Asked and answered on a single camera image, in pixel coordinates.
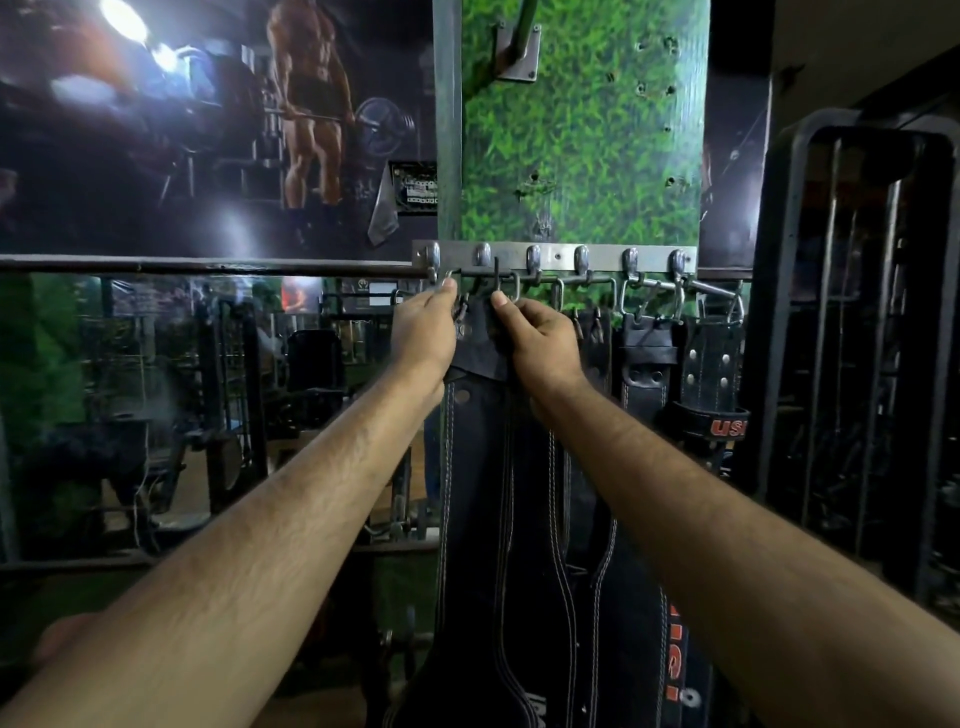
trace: wall poster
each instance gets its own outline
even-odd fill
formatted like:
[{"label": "wall poster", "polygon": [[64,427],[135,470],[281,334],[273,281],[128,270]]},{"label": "wall poster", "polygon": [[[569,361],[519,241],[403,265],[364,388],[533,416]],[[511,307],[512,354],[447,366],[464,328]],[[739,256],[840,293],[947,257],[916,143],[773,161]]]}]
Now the wall poster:
[{"label": "wall poster", "polygon": [[409,263],[436,216],[381,183],[435,169],[431,1],[184,7],[0,8],[0,260]]}]

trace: metal bar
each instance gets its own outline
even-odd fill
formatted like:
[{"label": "metal bar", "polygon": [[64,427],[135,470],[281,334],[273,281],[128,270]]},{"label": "metal bar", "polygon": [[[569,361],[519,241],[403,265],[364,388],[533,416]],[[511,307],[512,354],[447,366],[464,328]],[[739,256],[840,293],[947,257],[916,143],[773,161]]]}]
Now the metal bar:
[{"label": "metal bar", "polygon": [[[670,273],[670,255],[681,251],[690,261],[690,269],[696,268],[696,246],[636,245],[636,269],[640,273]],[[456,240],[415,240],[414,268],[426,272],[430,267],[437,270],[460,270],[464,275],[489,272],[493,259],[499,258],[502,270],[527,271],[527,252],[540,252],[540,270],[574,274],[576,251],[588,249],[590,269],[595,272],[614,273],[624,269],[624,252],[630,250],[622,245],[583,245],[582,243],[521,243],[521,242],[463,242]],[[440,260],[433,260],[434,251]]]},{"label": "metal bar", "polygon": [[806,426],[806,461],[804,462],[804,503],[800,526],[806,528],[810,511],[810,487],[813,480],[813,459],[817,447],[817,419],[820,415],[820,381],[824,373],[824,345],[827,342],[827,307],[830,278],[833,273],[833,240],[837,224],[837,185],[840,179],[840,157],[843,142],[838,138],[830,152],[830,190],[827,232],[824,235],[824,259],[820,267],[820,299],[817,302],[817,341],[813,352],[813,379],[810,381],[809,420]]},{"label": "metal bar", "polygon": [[66,559],[63,561],[20,561],[14,564],[0,564],[0,574],[3,574],[5,578],[31,578],[34,576],[49,576],[52,573],[141,570],[148,569],[159,561],[159,559],[146,554],[108,556],[95,559]]},{"label": "metal bar", "polygon": [[863,528],[867,520],[867,502],[870,495],[870,471],[874,465],[876,415],[880,407],[880,369],[883,366],[883,345],[886,343],[887,315],[890,311],[890,285],[893,279],[894,250],[897,246],[900,183],[901,180],[897,180],[891,184],[887,192],[883,263],[880,271],[880,287],[876,296],[874,360],[870,370],[870,409],[867,410],[867,435],[863,444],[863,465],[860,470],[860,502],[856,512],[856,540],[853,547],[853,553],[857,556],[860,555],[860,549],[863,547]]},{"label": "metal bar", "polygon": [[16,530],[16,511],[10,482],[10,463],[7,453],[7,433],[3,415],[0,415],[0,546],[3,560],[9,564],[20,560],[20,539]]},{"label": "metal bar", "polygon": [[410,260],[318,260],[310,258],[227,259],[209,257],[132,257],[127,255],[0,254],[0,271],[30,273],[168,273],[221,276],[316,276],[420,279]]},{"label": "metal bar", "polygon": [[537,15],[537,0],[523,0],[520,5],[520,18],[514,29],[514,39],[510,44],[510,55],[514,63],[527,55],[530,34],[534,29],[534,17]]},{"label": "metal bar", "polygon": [[433,63],[437,101],[438,235],[460,237],[463,188],[463,30],[461,0],[433,2]]},{"label": "metal bar", "polygon": [[850,266],[853,261],[853,243],[856,239],[856,217],[858,209],[853,211],[850,219],[850,237],[847,238],[847,259],[844,261],[843,283],[840,286],[840,311],[837,314],[837,377],[836,391],[833,398],[833,431],[840,433],[841,413],[840,413],[840,395],[843,388],[843,340],[845,311],[847,306],[847,283],[850,281]]},{"label": "metal bar", "polygon": [[246,375],[247,421],[253,471],[257,478],[267,477],[267,426],[263,416],[263,380],[260,373],[260,339],[256,331],[253,306],[243,306],[243,363]]}]

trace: white stitching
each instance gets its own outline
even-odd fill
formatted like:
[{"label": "white stitching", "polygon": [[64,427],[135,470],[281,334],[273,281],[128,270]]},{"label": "white stitching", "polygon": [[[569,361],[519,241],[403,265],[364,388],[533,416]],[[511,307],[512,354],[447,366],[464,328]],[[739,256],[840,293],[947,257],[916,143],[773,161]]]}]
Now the white stitching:
[{"label": "white stitching", "polygon": [[[630,387],[626,384],[621,385],[620,402],[623,409],[627,410],[630,404]],[[593,664],[591,666],[590,676],[590,715],[589,728],[596,725],[597,720],[597,700],[598,688],[600,682],[600,594],[603,589],[603,582],[607,576],[607,569],[610,561],[613,560],[613,550],[616,548],[616,519],[611,515],[610,518],[610,539],[607,542],[607,551],[604,553],[604,560],[600,565],[600,571],[592,584],[593,588]]]},{"label": "white stitching", "polygon": [[520,707],[527,714],[527,725],[534,728],[537,725],[537,714],[530,700],[527,698],[523,686],[516,679],[510,664],[507,662],[507,647],[503,640],[503,621],[506,614],[507,593],[507,565],[510,558],[510,549],[514,539],[514,418],[513,399],[507,394],[507,429],[503,440],[503,473],[500,489],[500,539],[497,550],[497,576],[493,608],[499,609],[500,625],[496,631],[497,653],[494,659],[497,672],[504,681],[504,686],[519,701]]},{"label": "white stitching", "polygon": [[438,632],[440,632],[444,626],[444,618],[446,614],[446,547],[449,541],[450,497],[453,490],[453,418],[455,411],[453,391],[455,388],[455,384],[450,384],[447,387],[446,396],[446,473],[444,473],[444,522],[441,524],[443,530],[440,548],[441,563],[438,574],[440,584],[437,590],[437,598],[440,606],[440,618],[438,619],[437,624]]},{"label": "white stitching", "polygon": [[660,689],[657,692],[657,728],[663,716],[663,693],[666,690],[666,593],[660,587]]},{"label": "white stitching", "polygon": [[557,477],[557,467],[556,467],[556,439],[553,436],[553,432],[549,433],[549,443],[550,447],[548,450],[550,462],[547,469],[548,480],[549,480],[549,502],[547,512],[550,517],[550,556],[553,559],[554,572],[557,574],[557,580],[560,582],[560,589],[563,592],[564,596],[564,611],[566,612],[566,626],[567,626],[567,635],[569,637],[569,647],[567,653],[570,657],[570,666],[569,673],[566,681],[566,721],[565,725],[569,726],[570,721],[573,719],[573,680],[576,674],[576,624],[573,621],[573,618],[570,616],[570,602],[573,600],[573,595],[570,592],[570,585],[566,580],[565,570],[561,569],[560,566],[560,543],[557,538],[557,498],[556,498],[556,477]]},{"label": "white stitching", "polygon": [[[441,499],[444,503],[444,519],[440,524],[441,530],[441,544],[440,544],[440,563],[437,565],[437,616],[435,618],[436,626],[435,629],[437,633],[440,633],[441,627],[444,623],[444,607],[445,607],[445,597],[446,597],[446,543],[447,543],[447,533],[448,533],[448,524],[450,522],[450,485],[453,481],[451,465],[453,463],[453,389],[454,384],[450,383],[446,385],[446,427],[444,429],[444,445],[446,449],[445,463],[446,468],[444,469],[444,486],[441,491]],[[406,698],[408,691],[404,690],[400,696],[400,700],[396,705],[392,705],[388,710],[387,714],[383,717],[384,728],[394,728],[396,723],[396,717],[399,715],[400,710],[406,704]]]}]

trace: forearm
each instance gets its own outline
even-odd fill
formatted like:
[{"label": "forearm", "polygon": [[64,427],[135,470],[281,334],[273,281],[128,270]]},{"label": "forearm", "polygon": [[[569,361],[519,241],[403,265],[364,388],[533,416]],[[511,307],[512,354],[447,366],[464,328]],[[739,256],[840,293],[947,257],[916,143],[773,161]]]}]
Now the forearm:
[{"label": "forearm", "polygon": [[334,54],[332,61],[332,70],[333,70],[333,81],[340,89],[340,93],[344,97],[344,104],[348,109],[353,109],[353,101],[350,98],[350,81],[347,78],[347,71],[344,69],[344,65],[340,62],[340,57]]},{"label": "forearm", "polygon": [[290,82],[289,59],[286,56],[276,58],[274,60],[274,69],[276,72],[276,92],[279,94],[279,102],[285,104],[287,102],[287,84]]},{"label": "forearm", "polygon": [[960,725],[951,630],[587,387],[547,410],[767,725]]},{"label": "forearm", "polygon": [[144,706],[152,725],[249,725],[432,407],[425,386],[388,370],[99,616],[0,714],[0,727],[136,725]]}]

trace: metal frame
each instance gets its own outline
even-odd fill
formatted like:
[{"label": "metal frame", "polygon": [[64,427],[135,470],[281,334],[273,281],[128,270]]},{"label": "metal frame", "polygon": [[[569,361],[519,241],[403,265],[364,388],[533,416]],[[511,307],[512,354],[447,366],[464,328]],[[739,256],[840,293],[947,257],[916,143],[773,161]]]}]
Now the metal frame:
[{"label": "metal frame", "polygon": [[460,237],[463,188],[463,6],[461,0],[433,0],[433,58],[437,103],[437,225],[444,240]]},{"label": "metal frame", "polygon": [[310,258],[127,257],[125,255],[3,255],[0,271],[24,273],[137,273],[225,276],[343,276],[419,278],[409,260],[322,260]]},{"label": "metal frame", "polygon": [[798,245],[807,152],[827,129],[905,130],[922,134],[943,154],[922,155],[909,211],[910,246],[904,269],[910,295],[904,310],[898,375],[896,446],[890,472],[895,517],[889,523],[884,574],[921,603],[928,593],[929,559],[948,370],[960,268],[960,125],[940,117],[903,115],[870,121],[862,112],[823,109],[785,130],[771,146],[764,173],[751,316],[741,403],[753,412],[747,439],[737,448],[734,477],[766,498]]},{"label": "metal frame", "polygon": [[697,248],[671,245],[586,245],[583,243],[414,241],[414,268],[483,274],[498,262],[501,270],[605,273],[679,273],[697,267]]}]

